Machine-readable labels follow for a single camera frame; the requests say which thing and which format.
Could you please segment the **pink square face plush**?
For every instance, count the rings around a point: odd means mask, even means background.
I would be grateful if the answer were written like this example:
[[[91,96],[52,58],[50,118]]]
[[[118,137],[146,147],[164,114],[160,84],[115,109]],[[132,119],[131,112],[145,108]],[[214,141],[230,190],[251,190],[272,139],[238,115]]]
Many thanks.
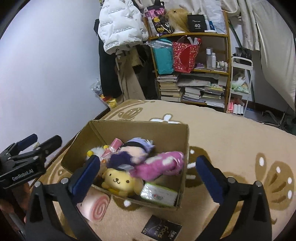
[[[77,204],[80,213],[91,222],[99,222],[103,219],[110,198],[107,194],[91,187],[84,200]]]

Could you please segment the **white fluffy plush toy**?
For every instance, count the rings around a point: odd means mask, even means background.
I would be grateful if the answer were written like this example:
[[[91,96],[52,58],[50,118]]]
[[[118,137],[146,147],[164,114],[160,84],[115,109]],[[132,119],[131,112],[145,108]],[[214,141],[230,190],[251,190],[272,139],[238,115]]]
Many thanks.
[[[89,150],[86,154],[86,160],[88,160],[92,155],[98,156],[101,162],[104,162],[103,160],[103,154],[107,150],[109,145],[104,145],[102,147],[95,147]]]

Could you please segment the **yellow dog plush toy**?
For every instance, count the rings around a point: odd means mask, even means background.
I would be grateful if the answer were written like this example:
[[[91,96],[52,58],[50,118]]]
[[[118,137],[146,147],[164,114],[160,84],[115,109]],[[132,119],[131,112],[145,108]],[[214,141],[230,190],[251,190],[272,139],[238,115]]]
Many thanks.
[[[144,181],[141,178],[130,176],[126,171],[108,168],[102,175],[102,188],[122,197],[140,195]]]

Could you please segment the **pink packaged cloth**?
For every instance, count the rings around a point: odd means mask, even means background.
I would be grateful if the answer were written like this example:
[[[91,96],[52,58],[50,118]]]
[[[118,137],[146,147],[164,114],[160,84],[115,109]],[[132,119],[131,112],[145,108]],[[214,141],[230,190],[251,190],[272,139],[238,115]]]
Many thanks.
[[[113,142],[105,149],[102,158],[108,159],[113,153],[115,153],[121,146],[123,145],[123,142],[115,138]]]

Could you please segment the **purple haired doll plush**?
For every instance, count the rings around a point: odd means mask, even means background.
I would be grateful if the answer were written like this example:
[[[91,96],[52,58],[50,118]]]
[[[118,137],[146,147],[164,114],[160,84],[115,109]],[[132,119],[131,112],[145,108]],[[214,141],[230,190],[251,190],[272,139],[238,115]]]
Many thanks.
[[[119,171],[131,171],[147,159],[153,148],[152,140],[132,138],[110,156],[106,167]]]

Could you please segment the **green tissue pack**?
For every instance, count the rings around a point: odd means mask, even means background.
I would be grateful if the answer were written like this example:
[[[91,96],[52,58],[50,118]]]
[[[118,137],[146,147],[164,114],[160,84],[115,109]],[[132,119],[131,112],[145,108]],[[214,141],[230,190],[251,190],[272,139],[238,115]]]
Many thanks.
[[[177,200],[178,192],[152,183],[145,183],[140,197],[146,201],[162,206],[173,207]]]

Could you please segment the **black face mask box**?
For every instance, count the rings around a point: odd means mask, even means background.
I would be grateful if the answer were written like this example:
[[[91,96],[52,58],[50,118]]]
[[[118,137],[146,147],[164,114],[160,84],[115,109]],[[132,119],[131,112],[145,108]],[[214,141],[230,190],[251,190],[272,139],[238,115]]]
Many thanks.
[[[152,215],[141,233],[154,240],[174,241],[182,229],[182,225]]]

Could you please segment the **pink fuzzy plush toy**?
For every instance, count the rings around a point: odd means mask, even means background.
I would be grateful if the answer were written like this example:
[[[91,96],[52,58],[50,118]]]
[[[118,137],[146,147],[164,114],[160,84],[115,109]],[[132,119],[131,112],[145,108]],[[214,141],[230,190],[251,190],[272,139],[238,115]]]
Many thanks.
[[[144,181],[153,181],[161,175],[178,175],[184,167],[184,154],[178,151],[164,152],[136,165],[129,174]]]

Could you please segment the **beige patterned carpet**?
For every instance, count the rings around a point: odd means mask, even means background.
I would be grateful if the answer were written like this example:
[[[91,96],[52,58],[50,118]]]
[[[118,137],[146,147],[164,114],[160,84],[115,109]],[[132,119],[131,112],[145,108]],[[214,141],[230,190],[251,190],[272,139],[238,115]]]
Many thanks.
[[[102,240],[148,240],[142,229],[151,216],[181,225],[177,240],[195,240],[218,204],[200,180],[193,162],[205,155],[224,175],[242,183],[262,182],[273,224],[273,238],[293,225],[295,214],[295,136],[278,128],[211,108],[160,100],[127,100],[99,121],[92,121],[70,141],[40,178],[58,183],[85,162],[93,147],[141,137],[154,142],[157,153],[180,151],[185,173],[157,183],[180,192],[175,208],[133,200],[125,205],[110,198],[105,215],[91,228]]]

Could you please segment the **plastic bag of toys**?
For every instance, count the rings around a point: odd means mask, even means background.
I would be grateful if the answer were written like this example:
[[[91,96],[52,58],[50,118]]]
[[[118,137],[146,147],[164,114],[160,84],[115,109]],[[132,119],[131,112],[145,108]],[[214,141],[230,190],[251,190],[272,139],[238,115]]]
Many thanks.
[[[101,80],[99,78],[90,86],[90,89],[99,97],[99,99],[110,109],[114,109],[118,106],[116,99],[110,96],[105,96],[103,94],[103,89],[101,85]]]

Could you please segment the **black hanging coat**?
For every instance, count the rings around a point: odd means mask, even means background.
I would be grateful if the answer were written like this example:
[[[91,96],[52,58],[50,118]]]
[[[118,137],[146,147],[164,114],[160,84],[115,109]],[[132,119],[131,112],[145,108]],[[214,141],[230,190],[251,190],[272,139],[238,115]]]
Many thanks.
[[[94,31],[98,36],[99,71],[103,94],[118,98],[122,95],[122,91],[115,71],[115,54],[109,55],[104,51],[103,41],[98,34],[98,27],[99,19],[96,19]]]

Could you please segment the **beige trench coat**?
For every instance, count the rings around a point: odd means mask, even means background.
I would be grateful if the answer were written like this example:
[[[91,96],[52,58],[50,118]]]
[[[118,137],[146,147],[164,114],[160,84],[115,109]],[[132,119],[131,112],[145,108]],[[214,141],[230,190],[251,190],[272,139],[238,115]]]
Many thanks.
[[[134,47],[130,51],[123,51],[115,59],[116,74],[121,88],[121,101],[128,99],[145,100],[144,93],[138,81],[133,67],[143,66],[139,58],[137,49]]]

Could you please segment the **open cardboard box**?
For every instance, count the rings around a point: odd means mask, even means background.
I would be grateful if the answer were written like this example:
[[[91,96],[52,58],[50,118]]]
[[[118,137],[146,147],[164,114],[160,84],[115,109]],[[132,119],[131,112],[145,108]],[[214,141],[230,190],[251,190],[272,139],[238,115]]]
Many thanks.
[[[92,120],[62,160],[70,173],[95,158],[89,173],[100,191],[133,203],[176,210],[185,188],[189,127],[182,123]]]

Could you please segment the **left stack of books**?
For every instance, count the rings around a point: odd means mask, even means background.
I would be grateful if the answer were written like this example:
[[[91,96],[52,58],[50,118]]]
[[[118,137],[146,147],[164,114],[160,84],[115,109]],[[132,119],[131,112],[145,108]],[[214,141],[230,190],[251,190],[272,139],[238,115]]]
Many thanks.
[[[178,87],[178,75],[159,75],[156,80],[159,85],[161,100],[181,102],[183,90]]]

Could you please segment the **right pile of books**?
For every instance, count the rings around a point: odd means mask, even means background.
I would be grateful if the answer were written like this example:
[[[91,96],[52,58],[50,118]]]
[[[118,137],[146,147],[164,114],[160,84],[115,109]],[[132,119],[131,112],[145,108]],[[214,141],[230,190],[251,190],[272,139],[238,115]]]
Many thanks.
[[[177,86],[184,91],[183,102],[224,108],[227,80],[228,77],[220,74],[183,74],[177,81]]]

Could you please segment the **white puffer jacket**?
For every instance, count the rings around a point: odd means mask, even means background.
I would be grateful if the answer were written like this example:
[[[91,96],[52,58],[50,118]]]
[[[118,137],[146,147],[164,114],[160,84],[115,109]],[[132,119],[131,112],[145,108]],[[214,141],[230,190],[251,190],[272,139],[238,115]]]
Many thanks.
[[[142,14],[132,1],[104,1],[99,15],[98,35],[109,55],[129,51],[149,38]]]

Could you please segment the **white rolling cart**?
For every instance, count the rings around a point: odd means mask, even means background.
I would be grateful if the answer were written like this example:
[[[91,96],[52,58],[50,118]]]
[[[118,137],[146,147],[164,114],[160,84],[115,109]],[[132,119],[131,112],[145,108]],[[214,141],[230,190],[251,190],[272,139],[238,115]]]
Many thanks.
[[[230,89],[227,113],[245,116],[252,97],[253,62],[247,58],[233,56],[230,69]]]

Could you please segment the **teal gift bag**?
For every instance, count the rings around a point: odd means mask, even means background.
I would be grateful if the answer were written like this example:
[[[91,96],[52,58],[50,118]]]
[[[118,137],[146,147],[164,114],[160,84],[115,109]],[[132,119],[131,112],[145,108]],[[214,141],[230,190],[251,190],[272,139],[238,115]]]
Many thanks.
[[[147,42],[147,45],[152,48],[158,74],[172,74],[174,72],[173,42],[160,39]]]

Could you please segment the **wooden bookshelf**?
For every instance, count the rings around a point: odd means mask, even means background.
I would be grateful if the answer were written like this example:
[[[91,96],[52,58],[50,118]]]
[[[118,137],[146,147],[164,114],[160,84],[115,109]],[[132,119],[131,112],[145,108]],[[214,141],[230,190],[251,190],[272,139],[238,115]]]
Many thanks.
[[[225,112],[230,94],[230,30],[220,33],[204,15],[189,15],[188,30],[149,34],[159,99]]]

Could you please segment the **red gift bag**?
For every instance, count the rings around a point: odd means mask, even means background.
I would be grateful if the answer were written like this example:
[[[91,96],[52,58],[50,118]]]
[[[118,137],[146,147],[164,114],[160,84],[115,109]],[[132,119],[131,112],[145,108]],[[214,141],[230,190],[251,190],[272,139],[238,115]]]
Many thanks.
[[[194,40],[185,35],[173,42],[174,70],[180,73],[190,73],[195,68],[195,60],[201,45],[200,38]]]

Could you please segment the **pink black patterned bag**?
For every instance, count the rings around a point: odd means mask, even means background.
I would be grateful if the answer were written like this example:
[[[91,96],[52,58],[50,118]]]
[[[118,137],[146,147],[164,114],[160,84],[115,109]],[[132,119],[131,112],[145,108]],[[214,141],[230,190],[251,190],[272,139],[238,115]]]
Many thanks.
[[[144,14],[149,24],[151,37],[160,37],[172,33],[163,1],[154,1],[154,5],[145,7]]]

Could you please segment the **cream hanging garment bag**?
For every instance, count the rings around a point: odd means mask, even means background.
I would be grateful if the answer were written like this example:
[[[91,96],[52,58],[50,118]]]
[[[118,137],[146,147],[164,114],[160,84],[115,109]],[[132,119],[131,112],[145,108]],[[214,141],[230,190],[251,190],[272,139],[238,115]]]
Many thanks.
[[[295,37],[268,1],[254,1],[252,10],[260,38],[263,75],[295,110]]]

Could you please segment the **blonde wig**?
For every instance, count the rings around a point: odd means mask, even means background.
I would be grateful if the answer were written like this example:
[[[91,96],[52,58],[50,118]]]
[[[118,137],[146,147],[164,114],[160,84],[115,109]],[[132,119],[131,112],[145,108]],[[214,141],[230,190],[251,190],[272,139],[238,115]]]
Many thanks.
[[[166,12],[174,34],[189,32],[188,15],[189,12],[182,8],[170,9]]]

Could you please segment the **black box number 40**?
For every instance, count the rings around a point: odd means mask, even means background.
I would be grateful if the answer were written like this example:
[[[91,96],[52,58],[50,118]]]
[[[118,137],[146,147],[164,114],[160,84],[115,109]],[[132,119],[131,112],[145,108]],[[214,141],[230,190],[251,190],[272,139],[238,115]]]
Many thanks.
[[[188,27],[191,33],[200,33],[207,30],[204,15],[187,15]]]

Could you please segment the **beige floral curtain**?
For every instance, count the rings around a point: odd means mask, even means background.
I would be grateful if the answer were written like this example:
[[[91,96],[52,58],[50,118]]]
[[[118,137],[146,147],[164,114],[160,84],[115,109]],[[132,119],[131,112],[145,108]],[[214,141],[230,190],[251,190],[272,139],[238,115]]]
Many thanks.
[[[154,1],[133,1],[140,10],[152,6]],[[206,13],[206,1],[163,1],[169,9],[183,9],[187,14]],[[268,51],[277,47],[276,9],[268,1],[217,1],[227,17],[241,20],[243,47],[250,50]]]

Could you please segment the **white plastic bag on shelf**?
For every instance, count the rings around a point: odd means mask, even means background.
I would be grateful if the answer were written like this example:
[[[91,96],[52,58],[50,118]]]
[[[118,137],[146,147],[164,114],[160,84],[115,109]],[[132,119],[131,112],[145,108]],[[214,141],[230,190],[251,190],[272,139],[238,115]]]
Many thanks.
[[[204,0],[206,15],[209,21],[212,22],[216,33],[227,34],[225,18],[221,8],[221,2],[216,0]]]

